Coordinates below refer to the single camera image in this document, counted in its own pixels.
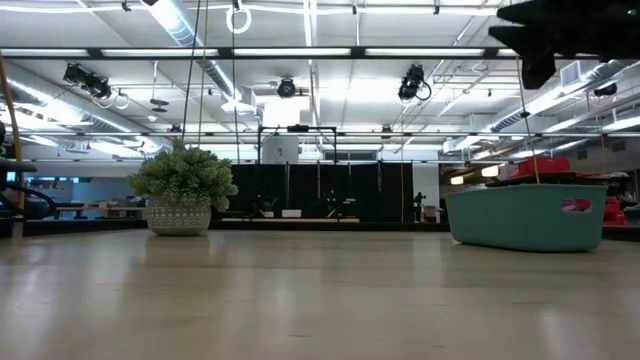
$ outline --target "wooden pole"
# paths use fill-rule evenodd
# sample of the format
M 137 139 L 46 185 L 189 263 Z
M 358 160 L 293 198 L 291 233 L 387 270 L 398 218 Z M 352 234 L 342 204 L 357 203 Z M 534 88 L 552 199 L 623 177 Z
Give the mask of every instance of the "wooden pole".
M 13 107 L 13 97 L 11 96 L 11 90 L 9 89 L 9 83 L 7 81 L 7 73 L 4 67 L 4 58 L 2 57 L 2 52 L 0 52 L 0 80 L 2 81 L 2 92 L 4 93 L 4 99 L 7 103 L 7 108 L 9 109 L 9 116 L 11 117 L 11 130 L 13 132 L 13 147 L 16 153 L 16 161 L 22 162 L 22 146 L 20 144 L 20 131 L 18 129 L 18 121 L 16 120 L 16 112 Z M 20 182 L 20 186 L 24 187 L 24 173 L 18 173 L 18 179 Z M 18 196 L 18 208 L 24 209 L 24 193 L 19 192 Z M 22 229 L 24 223 L 22 221 L 22 216 L 16 216 L 16 220 L 13 223 L 13 242 L 21 242 L 22 241 Z

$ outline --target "floor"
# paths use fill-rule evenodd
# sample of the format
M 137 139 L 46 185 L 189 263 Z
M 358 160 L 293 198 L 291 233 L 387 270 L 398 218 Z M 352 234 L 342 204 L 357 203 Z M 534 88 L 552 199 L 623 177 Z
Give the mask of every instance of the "floor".
M 0 359 L 637 359 L 640 244 L 148 231 L 0 245 Z

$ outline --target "teal basket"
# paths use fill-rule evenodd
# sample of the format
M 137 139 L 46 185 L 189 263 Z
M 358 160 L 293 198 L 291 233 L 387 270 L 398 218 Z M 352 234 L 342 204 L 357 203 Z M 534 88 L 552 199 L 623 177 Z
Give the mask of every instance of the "teal basket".
M 464 244 L 582 252 L 602 241 L 606 186 L 516 185 L 446 196 L 451 234 Z M 585 210 L 570 206 L 588 200 Z

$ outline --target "black partition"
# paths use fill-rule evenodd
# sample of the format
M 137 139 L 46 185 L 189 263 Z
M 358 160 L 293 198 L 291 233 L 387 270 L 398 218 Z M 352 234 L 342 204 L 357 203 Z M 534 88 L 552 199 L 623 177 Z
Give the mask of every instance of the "black partition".
M 340 198 L 356 199 L 355 214 L 362 222 L 413 222 L 410 163 L 247 164 L 234 165 L 233 175 L 239 188 L 231 199 L 233 211 L 248 210 L 256 194 L 264 191 L 277 199 L 276 216 L 282 209 L 300 209 L 303 217 L 324 217 L 326 211 L 319 205 L 334 190 Z

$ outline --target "rope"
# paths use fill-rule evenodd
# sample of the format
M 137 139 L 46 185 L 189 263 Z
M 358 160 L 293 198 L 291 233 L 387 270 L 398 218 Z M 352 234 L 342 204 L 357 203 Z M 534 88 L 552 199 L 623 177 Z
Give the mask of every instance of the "rope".
M 204 69 L 207 67 L 205 62 L 207 61 L 207 34 L 209 33 L 209 0 L 206 2 L 207 10 L 204 13 L 204 46 L 202 49 L 202 76 L 200 77 L 200 115 L 198 117 L 198 148 L 200 148 L 200 139 L 202 138 L 202 110 L 204 108 Z
M 522 101 L 522 113 L 524 116 L 524 123 L 527 126 L 527 136 L 529 137 L 529 147 L 531 148 L 531 154 L 533 154 L 533 169 L 536 173 L 536 184 L 540 184 L 540 173 L 538 173 L 538 158 L 536 156 L 536 150 L 533 147 L 533 137 L 531 136 L 531 129 L 529 128 L 529 115 L 527 113 L 527 105 L 524 101 L 524 85 L 522 84 L 522 72 L 520 71 L 520 58 L 516 57 L 516 66 L 518 67 L 518 81 L 520 83 L 520 100 Z
M 235 12 L 233 14 L 233 16 L 231 16 L 231 24 L 233 25 L 233 28 L 236 28 L 236 16 L 235 16 Z M 235 31 L 231 33 L 231 48 L 233 49 L 233 51 L 235 51 L 236 48 L 236 33 Z M 235 106 L 235 101 L 236 101 L 236 57 L 234 56 L 231 59 L 231 67 L 232 67 L 232 76 L 233 76 L 233 101 L 234 101 L 234 107 L 233 107 L 233 122 L 235 123 L 235 130 L 236 130 L 236 153 L 237 153 L 237 157 L 238 157 L 238 164 L 240 164 L 240 135 L 238 134 L 238 108 Z
M 202 0 L 198 0 L 198 9 Z M 187 129 L 187 108 L 189 107 L 189 91 L 191 90 L 191 74 L 193 73 L 193 57 L 196 54 L 196 43 L 198 42 L 198 23 L 200 22 L 200 11 L 196 11 L 196 26 L 193 27 L 193 44 L 191 44 L 191 60 L 189 60 L 189 80 L 187 81 L 187 94 L 184 100 L 184 118 L 182 119 L 182 141 L 184 142 L 184 133 Z
M 7 82 L 7 73 L 4 69 L 4 58 L 2 57 L 2 52 L 0 51 L 0 79 L 2 81 L 2 92 L 4 92 L 4 97 L 7 102 L 7 108 L 9 109 L 9 116 L 11 117 L 11 130 L 13 131 L 13 147 L 16 153 L 16 161 L 18 163 L 22 162 L 22 145 L 20 143 L 20 130 L 18 128 L 18 121 L 16 120 L 16 111 L 13 107 L 13 96 L 11 95 L 11 90 L 9 89 L 9 83 Z M 24 172 L 20 171 L 18 173 L 18 181 L 20 187 L 24 188 Z M 24 192 L 20 191 L 18 193 L 18 210 L 22 211 L 24 209 Z

